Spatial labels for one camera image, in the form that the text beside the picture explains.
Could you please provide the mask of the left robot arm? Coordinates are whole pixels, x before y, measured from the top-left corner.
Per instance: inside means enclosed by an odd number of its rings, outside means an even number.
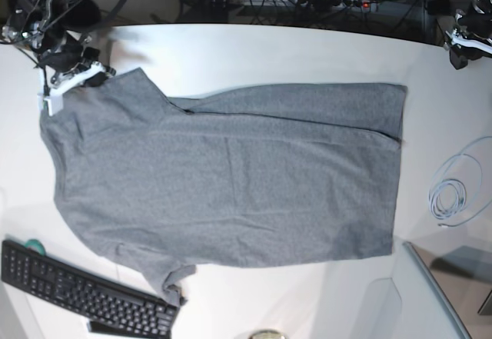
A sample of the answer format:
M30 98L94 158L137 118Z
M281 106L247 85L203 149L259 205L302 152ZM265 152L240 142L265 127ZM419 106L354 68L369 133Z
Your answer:
M427 0L425 7L454 69L491 57L491 0Z

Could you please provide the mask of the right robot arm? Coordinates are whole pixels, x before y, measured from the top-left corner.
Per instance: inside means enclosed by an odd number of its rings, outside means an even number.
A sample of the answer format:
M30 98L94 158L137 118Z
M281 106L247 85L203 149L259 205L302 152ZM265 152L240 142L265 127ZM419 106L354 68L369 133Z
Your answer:
M118 0L103 15L93 0L7 0L1 43L31 52L45 94L64 83L100 85L115 70L100 62L91 35L108 26L126 1Z

